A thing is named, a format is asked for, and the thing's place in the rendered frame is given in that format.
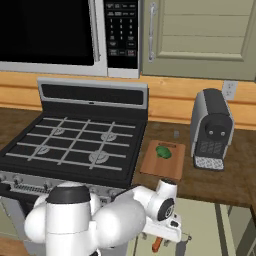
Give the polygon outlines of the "white wall outlet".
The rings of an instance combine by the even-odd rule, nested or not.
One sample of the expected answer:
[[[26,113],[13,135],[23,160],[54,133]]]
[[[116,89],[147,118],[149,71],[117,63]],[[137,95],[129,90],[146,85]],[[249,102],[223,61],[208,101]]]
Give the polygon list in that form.
[[[224,80],[222,85],[222,94],[226,100],[233,100],[235,97],[237,81]]]

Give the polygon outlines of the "wooden cutting board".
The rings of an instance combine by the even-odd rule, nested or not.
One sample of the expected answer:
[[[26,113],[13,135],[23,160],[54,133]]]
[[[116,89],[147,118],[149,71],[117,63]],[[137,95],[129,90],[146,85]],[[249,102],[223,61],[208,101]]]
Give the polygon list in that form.
[[[157,146],[167,147],[172,156],[168,159],[158,157],[156,153]],[[152,140],[149,143],[140,172],[179,181],[182,178],[184,156],[184,144]]]

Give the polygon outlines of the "pale green base cupboard door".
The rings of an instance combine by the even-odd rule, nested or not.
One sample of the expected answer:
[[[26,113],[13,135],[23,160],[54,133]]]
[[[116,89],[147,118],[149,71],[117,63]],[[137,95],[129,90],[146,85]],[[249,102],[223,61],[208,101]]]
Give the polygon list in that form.
[[[236,256],[256,256],[256,225],[249,208],[228,206]]]
[[[179,243],[161,243],[152,252],[156,237],[139,235],[128,245],[126,256],[222,256],[215,206],[212,203],[178,198],[175,212],[182,219],[182,238]]]

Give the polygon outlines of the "green broccoli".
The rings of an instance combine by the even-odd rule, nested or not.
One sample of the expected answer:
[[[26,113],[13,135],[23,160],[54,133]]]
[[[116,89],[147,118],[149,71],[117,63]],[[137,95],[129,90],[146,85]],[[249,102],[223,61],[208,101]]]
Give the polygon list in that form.
[[[172,156],[171,151],[165,146],[157,146],[156,153],[158,157],[168,159]]]

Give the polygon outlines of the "sage green cupboard door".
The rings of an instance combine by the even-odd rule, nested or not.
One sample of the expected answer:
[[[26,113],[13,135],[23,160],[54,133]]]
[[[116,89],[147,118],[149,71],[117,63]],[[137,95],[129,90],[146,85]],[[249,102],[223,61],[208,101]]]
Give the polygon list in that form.
[[[152,2],[157,11],[150,63]],[[256,79],[256,0],[145,0],[143,25],[145,75]]]

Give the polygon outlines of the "stainless steel microwave oven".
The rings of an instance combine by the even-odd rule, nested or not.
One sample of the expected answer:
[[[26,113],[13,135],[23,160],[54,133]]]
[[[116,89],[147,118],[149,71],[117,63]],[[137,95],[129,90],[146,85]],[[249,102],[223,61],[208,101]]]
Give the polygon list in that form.
[[[88,0],[0,0],[0,71],[137,78],[140,0],[95,0],[95,62]]]

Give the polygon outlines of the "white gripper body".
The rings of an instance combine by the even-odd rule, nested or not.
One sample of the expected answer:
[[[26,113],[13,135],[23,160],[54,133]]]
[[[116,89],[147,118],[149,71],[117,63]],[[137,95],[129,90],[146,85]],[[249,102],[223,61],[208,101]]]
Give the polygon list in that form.
[[[178,243],[181,241],[182,233],[181,217],[176,213],[163,221],[153,221],[147,217],[143,232]]]

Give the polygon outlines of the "black and silver coffee machine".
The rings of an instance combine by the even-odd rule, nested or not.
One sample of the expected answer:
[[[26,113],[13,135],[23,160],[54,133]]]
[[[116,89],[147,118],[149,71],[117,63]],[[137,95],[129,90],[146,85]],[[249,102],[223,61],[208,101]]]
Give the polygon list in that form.
[[[195,99],[190,123],[190,154],[194,167],[224,170],[224,158],[231,145],[234,119],[218,89],[200,91]]]

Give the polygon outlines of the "black and silver stove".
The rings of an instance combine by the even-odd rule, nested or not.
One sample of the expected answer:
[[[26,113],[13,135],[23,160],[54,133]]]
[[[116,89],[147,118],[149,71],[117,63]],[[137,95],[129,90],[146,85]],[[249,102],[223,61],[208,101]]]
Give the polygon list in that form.
[[[103,80],[37,79],[43,112],[0,150],[0,173],[19,189],[49,193],[76,181],[99,189],[103,204],[110,190],[131,186],[148,120],[148,86]],[[15,185],[14,176],[23,181]],[[33,203],[0,196],[16,237],[31,256],[45,256],[45,246],[26,237],[24,221]]]

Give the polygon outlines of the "orange handled tool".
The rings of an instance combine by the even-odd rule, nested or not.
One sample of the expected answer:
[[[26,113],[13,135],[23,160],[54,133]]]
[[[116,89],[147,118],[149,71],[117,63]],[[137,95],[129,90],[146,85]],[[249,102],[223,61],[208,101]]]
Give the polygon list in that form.
[[[161,243],[162,243],[162,238],[161,237],[157,237],[155,242],[152,244],[152,251],[154,253],[156,253],[159,250],[159,248],[161,246]]]

